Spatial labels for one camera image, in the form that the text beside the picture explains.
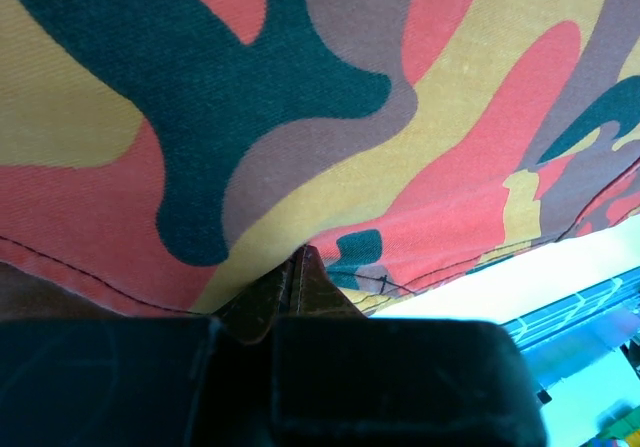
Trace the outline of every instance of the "brown leather piece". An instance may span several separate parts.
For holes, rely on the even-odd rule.
[[[364,317],[331,283],[318,249],[311,246],[301,247],[215,315],[234,337],[246,343],[262,340],[277,315]],[[0,263],[0,321],[114,317],[119,315]]]
[[[331,283],[318,249],[311,246],[298,249],[215,315],[245,343],[262,340],[277,315],[364,317]]]
[[[119,317],[46,280],[0,263],[0,321]]]
[[[245,343],[260,342],[267,334],[291,281],[293,262],[287,260],[249,285],[214,314],[229,332]]]
[[[291,292],[291,315],[363,317],[329,280],[318,249],[301,247],[296,256]]]

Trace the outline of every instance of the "red camouflage fabric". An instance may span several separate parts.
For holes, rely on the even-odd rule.
[[[305,242],[370,313],[640,206],[640,0],[0,0],[0,260],[212,312]]]

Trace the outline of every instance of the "black plastic part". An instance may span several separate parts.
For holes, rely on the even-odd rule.
[[[272,447],[271,337],[243,345],[220,336],[202,389],[193,447]]]
[[[540,402],[540,405],[547,405],[549,402],[551,402],[553,399],[551,398],[551,396],[549,395],[549,392],[547,392],[546,390],[542,389],[539,390],[536,393],[536,397],[538,398],[538,401]]]
[[[0,445],[191,445],[219,326],[210,319],[0,324]]]
[[[282,318],[273,336],[278,445],[546,445],[533,382],[497,325]]]

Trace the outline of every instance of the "stitching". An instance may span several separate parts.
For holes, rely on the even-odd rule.
[[[626,214],[624,214],[622,217],[616,220],[613,226],[618,225],[619,223],[624,222],[627,219],[630,219],[631,217],[629,217],[629,214],[631,214],[631,212],[636,210],[638,207],[640,207],[640,204],[636,205],[633,209],[629,210]],[[640,213],[634,214],[632,217],[635,217],[636,215],[640,216]]]
[[[513,247],[513,246],[515,246],[515,245],[523,244],[523,243],[524,243],[524,242],[516,242],[515,244],[513,244],[513,245],[511,245],[511,246],[505,246],[505,247],[503,247],[501,250],[504,250],[504,249],[506,249],[506,248],[508,248],[508,247]],[[545,241],[541,241],[541,242],[538,242],[538,243],[536,243],[536,244],[534,244],[534,243],[532,242],[530,247],[524,247],[524,248],[522,248],[522,249],[518,249],[518,250],[516,250],[516,251],[515,251],[515,252],[513,252],[513,253],[514,253],[514,254],[517,254],[517,253],[522,252],[522,251],[524,251],[524,250],[528,250],[528,249],[530,249],[530,248],[534,248],[534,247],[536,247],[536,246],[538,246],[539,244],[542,244],[542,243],[546,243],[546,242],[545,242]],[[471,260],[473,260],[473,259],[469,259],[469,260],[466,260],[466,261],[463,261],[463,262],[457,262],[456,264],[452,264],[450,267],[455,267],[456,265],[464,264],[465,262],[469,262],[469,261],[471,261]],[[439,272],[439,271],[441,271],[441,270],[444,270],[444,269],[434,270],[434,271],[429,272],[429,273],[427,273],[427,274],[421,275],[421,276],[417,277],[416,279],[413,279],[411,282],[414,282],[414,281],[415,281],[415,280],[417,280],[418,278],[426,277],[426,276],[427,276],[427,275],[429,275],[429,274],[432,274],[432,273],[435,273],[435,272]],[[436,283],[440,283],[440,282],[446,282],[447,280],[449,280],[449,279],[451,279],[451,278],[453,278],[453,277],[460,276],[460,275],[461,275],[461,273],[460,273],[460,272],[457,272],[457,273],[455,273],[455,274],[448,275],[448,276],[446,276],[445,278],[438,280],[437,282],[434,282],[434,283],[432,283],[432,284],[427,285],[427,286],[426,286],[424,289],[422,289],[422,290],[423,290],[423,291],[426,291],[430,285],[434,285],[434,284],[436,284]],[[405,284],[405,286],[404,286],[404,287],[402,287],[402,288],[403,288],[404,290],[407,290],[407,291],[408,291],[408,292],[410,292],[411,294],[417,295],[417,294],[418,294],[418,292],[414,292],[414,291],[412,291],[412,290],[410,290],[410,289],[407,289],[407,288],[406,288],[406,286],[407,286],[409,283]],[[388,295],[389,293],[394,292],[394,291],[396,291],[396,290],[398,290],[398,289],[396,288],[396,289],[388,290],[387,292],[385,292],[385,295]],[[369,300],[370,298],[372,298],[372,297],[376,297],[376,296],[377,296],[377,294],[367,295],[366,297],[364,297],[363,299],[359,300],[358,302],[355,302],[355,303],[354,303],[354,305],[362,304],[363,302],[366,302],[366,301],[367,301],[367,300]],[[381,305],[381,304],[383,304],[383,303],[387,302],[388,300],[389,300],[389,299],[385,299],[385,300],[384,300],[384,301],[382,301],[382,302],[379,302],[379,303],[377,303],[377,304],[372,305],[371,307],[369,307],[369,308],[367,309],[367,312],[369,312],[369,311],[370,311],[370,310],[372,310],[372,309],[375,309],[376,307],[378,307],[379,305]]]
[[[371,315],[371,314],[375,314],[375,312],[377,310],[380,309],[380,307],[382,307],[384,304],[386,304],[387,302],[391,302],[391,297],[389,297],[387,300],[383,300],[382,302],[379,302],[377,304],[375,304],[373,307],[371,307],[370,309],[365,310],[364,312],[362,312],[364,315]]]
[[[160,310],[163,310],[165,312],[172,312],[174,314],[189,314],[189,315],[197,315],[197,316],[202,316],[202,317],[206,317],[208,315],[211,315],[211,314],[203,314],[201,312],[192,312],[190,310],[180,310],[180,309],[174,309],[172,307],[164,307],[162,305],[157,305],[157,304],[154,304],[152,302],[148,302],[146,300],[138,299],[138,298],[134,297],[133,295],[131,295],[131,294],[129,294],[129,293],[123,291],[123,290],[120,290],[117,287],[114,287],[113,285],[111,285],[106,280],[101,279],[100,277],[98,277],[95,274],[92,274],[91,272],[87,272],[86,270],[82,270],[82,269],[80,269],[78,267],[75,267],[74,265],[71,265],[71,264],[69,264],[67,262],[64,262],[64,261],[60,260],[60,259],[56,259],[55,257],[52,257],[52,256],[50,256],[48,254],[43,253],[43,252],[40,252],[40,251],[34,249],[33,247],[29,247],[28,245],[25,245],[25,244],[23,244],[21,242],[18,242],[16,240],[10,239],[10,238],[5,237],[3,235],[0,235],[0,240],[4,240],[4,241],[7,241],[7,242],[10,242],[10,243],[12,243],[14,245],[17,245],[18,247],[22,247],[23,249],[28,250],[29,252],[32,252],[32,253],[34,253],[36,255],[44,257],[45,259],[49,259],[49,260],[52,260],[54,262],[57,262],[60,265],[64,265],[65,267],[67,267],[67,268],[69,268],[71,270],[74,270],[75,272],[78,272],[78,273],[80,273],[82,275],[85,275],[85,276],[95,280],[95,281],[100,282],[102,285],[104,285],[108,289],[111,289],[114,292],[122,295],[123,297],[126,297],[127,299],[129,299],[129,300],[131,300],[133,302],[136,302],[136,303],[138,303],[140,305],[144,305],[144,306],[147,306],[147,307],[153,307],[155,309],[160,309]]]
[[[382,287],[380,287],[379,294],[382,295],[384,294],[384,288],[387,286],[387,276],[383,275],[382,277],[380,277],[380,280],[382,281]]]
[[[485,255],[485,254],[495,254],[495,253],[498,253],[498,252],[502,252],[503,250],[509,250],[509,249],[512,249],[512,248],[514,248],[514,247],[517,247],[518,245],[526,244],[526,243],[528,243],[528,242],[531,242],[531,245],[530,245],[530,246],[528,246],[527,248],[533,248],[533,247],[536,247],[536,246],[538,246],[538,245],[540,245],[540,244],[546,244],[547,242],[551,241],[551,239],[554,239],[554,238],[556,238],[556,236],[555,236],[555,235],[546,235],[546,236],[544,236],[544,237],[538,237],[537,239],[535,239],[535,240],[536,240],[536,242],[535,242],[535,243],[534,243],[534,241],[532,241],[532,240],[521,240],[521,241],[519,241],[519,242],[514,242],[513,244],[503,245],[502,247],[497,247],[497,248],[495,248],[495,249],[493,249],[493,250],[490,250],[490,251],[488,251],[488,252],[485,252],[485,253],[483,253],[483,254],[480,254],[480,255],[478,255],[478,256],[476,256],[476,257],[472,257],[472,258],[467,259],[467,260],[462,260],[462,261],[460,261],[460,262],[456,262],[456,263],[454,263],[454,264],[450,264],[450,265],[448,265],[448,266],[446,266],[446,267],[441,267],[441,268],[439,268],[439,269],[432,270],[431,272],[427,272],[426,274],[419,275],[418,277],[416,277],[416,278],[414,278],[414,279],[410,280],[409,282],[407,282],[407,283],[406,283],[406,284],[404,284],[404,285],[405,285],[405,287],[406,287],[406,286],[408,286],[409,284],[414,283],[416,280],[420,280],[420,279],[422,279],[423,277],[426,277],[427,275],[436,274],[436,273],[441,272],[441,271],[443,271],[443,270],[450,269],[451,267],[456,267],[456,266],[461,265],[461,264],[466,264],[467,262],[471,262],[472,260],[478,260],[478,259],[480,259],[480,257],[482,257],[482,256],[483,256],[483,255]]]
[[[400,290],[400,289],[406,291],[409,294],[413,294],[413,291],[407,289],[404,285],[399,285],[394,282],[391,282],[388,278],[385,280],[384,278],[387,277],[386,275],[384,277],[369,277],[368,275],[352,274],[351,272],[336,272],[336,271],[332,271],[331,275],[345,275],[345,276],[356,277],[358,279],[375,280],[377,282],[384,281],[386,285],[391,285],[395,287],[394,289],[387,290],[386,292],[382,292],[380,294],[374,294],[374,295],[385,295],[389,292],[395,292],[396,290]]]
[[[560,236],[558,237],[558,240],[563,240],[565,237],[567,237],[571,231],[583,220],[583,216],[585,214],[588,214],[590,212],[588,212],[588,210],[591,208],[591,206],[593,205],[593,203],[596,201],[596,199],[598,197],[600,197],[601,195],[603,195],[607,190],[609,190],[611,187],[614,187],[615,184],[617,184],[618,182],[622,181],[624,178],[626,178],[627,176],[635,173],[637,170],[640,170],[640,161],[636,161],[633,164],[631,164],[626,170],[624,170],[620,175],[618,175],[616,178],[614,178],[611,182],[609,182],[607,185],[605,185],[602,189],[600,189],[598,191],[598,193],[596,195],[593,196],[593,198],[589,201],[589,203],[587,205],[584,206],[584,208],[582,210],[580,210],[580,213],[576,216],[575,220],[571,223],[571,225],[569,226],[569,228],[567,230],[565,230],[562,234],[560,234]]]

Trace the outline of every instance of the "yellow patch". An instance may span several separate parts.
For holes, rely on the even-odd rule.
[[[627,135],[620,137],[616,140],[615,144],[611,147],[614,152],[620,150],[623,145],[628,144],[629,142],[633,142],[634,140],[640,140],[640,124],[636,125],[634,129],[629,132]]]
[[[558,158],[566,157],[567,155],[577,154],[579,152],[582,152],[583,150],[587,150],[589,147],[591,147],[595,143],[596,140],[598,140],[599,135],[600,135],[600,127],[590,132],[589,135],[585,136],[580,142],[578,142],[576,145],[571,147],[569,150],[567,150],[564,154],[562,154]]]
[[[18,0],[0,0],[0,53],[0,165],[90,167],[127,151],[140,111],[78,64]]]
[[[636,42],[636,45],[634,45],[631,52],[629,52],[627,60],[625,60],[622,69],[620,69],[618,80],[624,80],[638,74],[640,74],[640,41]]]
[[[627,218],[633,217],[634,215],[638,215],[638,214],[640,214],[640,207],[633,209],[631,212],[629,212],[629,214],[627,215]]]
[[[474,0],[441,55],[415,85],[418,111],[409,125],[276,204],[232,246],[194,310],[211,312],[223,305],[319,232],[384,214],[411,179],[469,133],[509,71],[548,29],[565,20],[576,22],[584,48],[603,2]]]
[[[510,175],[502,185],[509,189],[504,206],[504,242],[487,252],[478,265],[518,252],[531,246],[531,240],[542,235],[540,229],[540,201],[535,200],[538,174],[521,170]]]

